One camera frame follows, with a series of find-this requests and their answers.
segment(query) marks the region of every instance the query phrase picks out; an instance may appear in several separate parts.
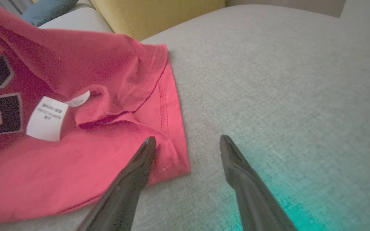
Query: stitching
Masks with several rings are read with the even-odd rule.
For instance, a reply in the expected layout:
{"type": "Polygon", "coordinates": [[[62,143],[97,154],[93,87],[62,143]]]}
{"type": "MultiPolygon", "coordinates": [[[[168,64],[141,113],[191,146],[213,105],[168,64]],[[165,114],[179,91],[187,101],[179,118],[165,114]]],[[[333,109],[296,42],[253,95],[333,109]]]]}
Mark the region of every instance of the stitching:
{"type": "MultiPolygon", "coordinates": [[[[149,66],[150,66],[150,68],[145,72],[145,77],[146,77],[146,82],[148,83],[148,80],[149,80],[149,75],[151,74],[151,73],[153,73],[154,72],[154,63],[155,63],[155,59],[156,59],[156,57],[158,56],[158,54],[157,54],[157,49],[155,48],[155,50],[154,50],[154,55],[152,56],[152,59],[149,61],[149,66]]],[[[132,92],[132,93],[130,93],[130,94],[128,94],[127,95],[127,97],[126,98],[131,98],[131,96],[132,95],[134,95],[138,90],[139,90],[139,88],[140,87],[137,87],[136,89],[134,89],[134,91],[132,92]]]]}
{"type": "Polygon", "coordinates": [[[90,199],[85,200],[85,201],[83,201],[83,202],[81,202],[81,203],[78,203],[78,204],[76,204],[76,205],[73,205],[73,206],[71,206],[71,207],[68,207],[68,208],[66,208],[66,209],[63,209],[63,210],[59,211],[58,213],[62,214],[63,212],[67,212],[67,211],[69,211],[69,210],[77,209],[78,207],[83,206],[83,205],[86,205],[86,204],[90,204],[90,203],[92,203],[93,201],[96,201],[97,199],[99,199],[99,198],[102,196],[102,194],[103,194],[103,193],[101,193],[100,195],[97,195],[97,196],[91,197],[90,199]]]}
{"type": "Polygon", "coordinates": [[[162,129],[162,124],[163,124],[163,117],[162,117],[162,95],[161,95],[161,85],[160,83],[158,83],[158,90],[159,90],[159,93],[160,93],[160,117],[161,117],[161,131],[163,130],[162,129]]]}
{"type": "Polygon", "coordinates": [[[164,113],[165,113],[165,123],[166,123],[166,136],[169,136],[169,127],[168,127],[168,110],[166,108],[166,90],[165,90],[165,86],[163,84],[163,74],[161,76],[161,82],[162,82],[162,90],[163,90],[163,102],[165,103],[164,104],[164,113]]]}
{"type": "Polygon", "coordinates": [[[180,161],[171,162],[170,164],[166,165],[163,169],[159,170],[158,173],[165,172],[169,167],[171,167],[174,164],[179,163],[180,161]]]}

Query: sofa armrest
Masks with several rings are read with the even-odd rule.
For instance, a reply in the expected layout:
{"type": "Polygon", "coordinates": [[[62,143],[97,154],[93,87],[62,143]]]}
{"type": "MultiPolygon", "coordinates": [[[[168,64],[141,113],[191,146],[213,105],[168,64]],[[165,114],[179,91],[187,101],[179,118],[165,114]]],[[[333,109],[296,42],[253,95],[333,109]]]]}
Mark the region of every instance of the sofa armrest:
{"type": "Polygon", "coordinates": [[[115,33],[143,40],[225,7],[225,0],[91,0],[115,33]]]}
{"type": "Polygon", "coordinates": [[[52,19],[40,25],[39,28],[112,32],[102,16],[90,7],[72,10],[56,19],[52,19]]]}

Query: yellow cushion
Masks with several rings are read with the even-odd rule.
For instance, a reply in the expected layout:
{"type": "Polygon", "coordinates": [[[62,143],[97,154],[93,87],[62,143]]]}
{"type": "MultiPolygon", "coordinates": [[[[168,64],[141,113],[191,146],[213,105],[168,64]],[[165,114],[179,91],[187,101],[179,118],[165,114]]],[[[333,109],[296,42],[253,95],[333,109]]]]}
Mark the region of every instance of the yellow cushion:
{"type": "Polygon", "coordinates": [[[143,40],[225,7],[225,0],[91,0],[115,33],[143,40]]]}

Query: gray fabric upholstery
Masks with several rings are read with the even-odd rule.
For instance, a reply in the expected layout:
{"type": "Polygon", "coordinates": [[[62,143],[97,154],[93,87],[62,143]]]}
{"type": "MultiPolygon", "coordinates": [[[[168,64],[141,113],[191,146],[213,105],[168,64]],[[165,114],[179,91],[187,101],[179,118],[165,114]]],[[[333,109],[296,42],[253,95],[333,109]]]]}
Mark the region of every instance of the gray fabric upholstery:
{"type": "MultiPolygon", "coordinates": [[[[223,133],[299,230],[370,230],[370,34],[353,28],[245,5],[146,39],[168,46],[192,173],[144,190],[133,230],[241,230],[223,133]]],[[[0,231],[74,230],[88,209],[0,231]]]]}
{"type": "Polygon", "coordinates": [[[345,0],[225,0],[226,6],[236,6],[242,4],[285,6],[315,13],[323,13],[339,18],[343,6],[345,5],[345,0]]]}

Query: sofa cushion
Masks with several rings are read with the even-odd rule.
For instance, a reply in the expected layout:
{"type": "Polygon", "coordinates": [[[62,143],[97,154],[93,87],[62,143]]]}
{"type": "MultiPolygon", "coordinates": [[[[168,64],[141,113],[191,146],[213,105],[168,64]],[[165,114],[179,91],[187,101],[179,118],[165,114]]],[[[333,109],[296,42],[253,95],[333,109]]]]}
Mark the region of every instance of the sofa cushion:
{"type": "Polygon", "coordinates": [[[34,26],[43,25],[69,11],[78,0],[40,0],[30,6],[21,18],[34,26]]]}
{"type": "MultiPolygon", "coordinates": [[[[242,230],[222,170],[223,133],[299,230],[370,230],[370,33],[244,5],[144,43],[168,46],[192,173],[144,190],[132,230],[242,230]]],[[[90,208],[0,231],[75,230],[90,208]]]]}
{"type": "Polygon", "coordinates": [[[112,32],[104,18],[95,9],[90,7],[72,10],[71,12],[40,25],[39,28],[112,32]]]}

